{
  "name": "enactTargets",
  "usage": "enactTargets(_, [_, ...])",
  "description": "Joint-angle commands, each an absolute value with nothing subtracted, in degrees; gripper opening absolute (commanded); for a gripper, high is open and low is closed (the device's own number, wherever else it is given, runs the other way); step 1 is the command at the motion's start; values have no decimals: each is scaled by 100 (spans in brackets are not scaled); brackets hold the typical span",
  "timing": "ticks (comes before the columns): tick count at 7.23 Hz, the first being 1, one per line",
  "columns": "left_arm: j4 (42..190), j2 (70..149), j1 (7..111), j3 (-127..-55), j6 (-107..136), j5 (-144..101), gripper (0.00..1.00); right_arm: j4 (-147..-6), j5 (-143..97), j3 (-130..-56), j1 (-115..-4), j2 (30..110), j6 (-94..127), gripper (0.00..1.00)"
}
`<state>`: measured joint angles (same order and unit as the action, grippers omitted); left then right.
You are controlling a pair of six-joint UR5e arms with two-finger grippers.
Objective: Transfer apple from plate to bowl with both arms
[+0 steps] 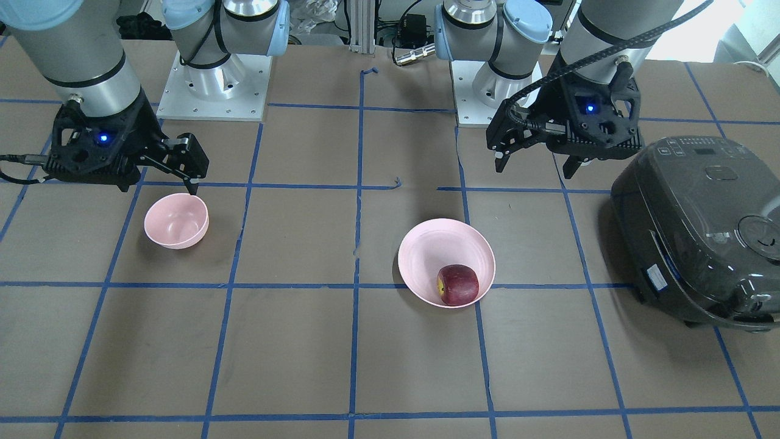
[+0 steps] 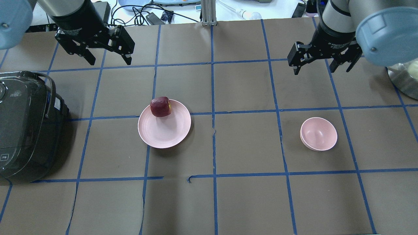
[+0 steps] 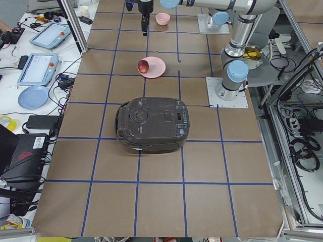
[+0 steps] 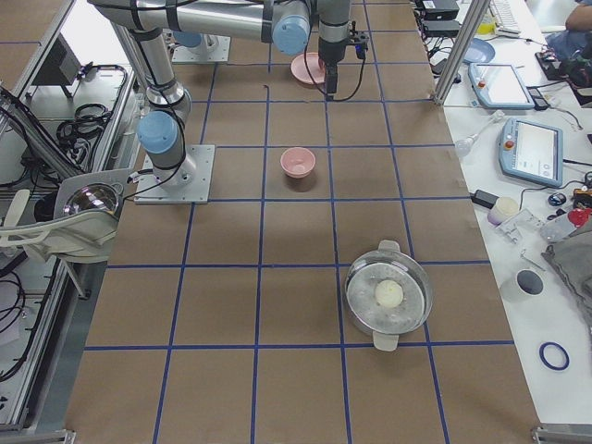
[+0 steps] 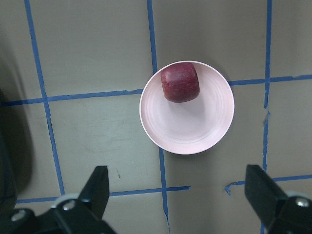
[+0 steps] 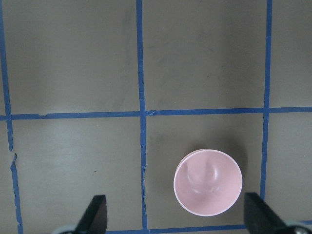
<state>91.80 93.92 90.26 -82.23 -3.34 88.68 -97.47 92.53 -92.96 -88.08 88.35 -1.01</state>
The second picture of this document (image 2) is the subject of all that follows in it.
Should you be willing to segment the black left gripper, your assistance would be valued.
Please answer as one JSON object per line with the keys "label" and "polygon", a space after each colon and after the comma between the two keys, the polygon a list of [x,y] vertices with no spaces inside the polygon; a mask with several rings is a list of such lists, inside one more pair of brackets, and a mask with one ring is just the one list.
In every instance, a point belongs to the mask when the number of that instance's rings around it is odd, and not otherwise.
{"label": "black left gripper", "polygon": [[110,49],[121,55],[127,65],[131,65],[135,42],[123,26],[117,25],[111,29],[104,24],[66,27],[58,28],[55,39],[67,54],[78,55],[93,66],[96,58],[87,47]]}

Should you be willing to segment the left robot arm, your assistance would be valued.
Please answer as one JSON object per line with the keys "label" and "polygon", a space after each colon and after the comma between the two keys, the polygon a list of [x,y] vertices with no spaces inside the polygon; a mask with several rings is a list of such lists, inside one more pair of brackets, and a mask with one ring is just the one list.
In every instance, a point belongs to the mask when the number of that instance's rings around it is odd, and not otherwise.
{"label": "left robot arm", "polygon": [[94,65],[96,58],[89,48],[106,49],[131,64],[134,40],[121,25],[107,27],[90,0],[2,0],[1,50],[20,43],[30,27],[36,4],[57,24],[55,39],[69,55],[78,55]]}

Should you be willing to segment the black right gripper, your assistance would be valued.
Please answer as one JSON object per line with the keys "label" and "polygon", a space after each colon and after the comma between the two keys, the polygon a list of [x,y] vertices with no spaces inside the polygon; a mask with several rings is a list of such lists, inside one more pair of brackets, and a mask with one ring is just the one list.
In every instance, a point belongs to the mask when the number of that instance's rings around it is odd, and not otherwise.
{"label": "black right gripper", "polygon": [[350,72],[363,51],[357,42],[354,42],[354,33],[328,33],[326,31],[315,31],[309,44],[296,41],[288,56],[287,61],[293,67],[294,75],[298,75],[302,66],[311,62],[311,57],[315,59],[333,58],[330,72],[349,62],[350,65],[346,72]]}

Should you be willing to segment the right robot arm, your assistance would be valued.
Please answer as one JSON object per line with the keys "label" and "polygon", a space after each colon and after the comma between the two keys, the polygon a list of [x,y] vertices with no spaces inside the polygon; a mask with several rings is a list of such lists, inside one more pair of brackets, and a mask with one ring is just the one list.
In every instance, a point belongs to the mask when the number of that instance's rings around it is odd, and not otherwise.
{"label": "right robot arm", "polygon": [[388,67],[417,59],[416,0],[329,0],[308,44],[293,44],[287,61],[298,75],[302,66],[332,59],[330,71],[349,62],[350,72],[362,55]]}

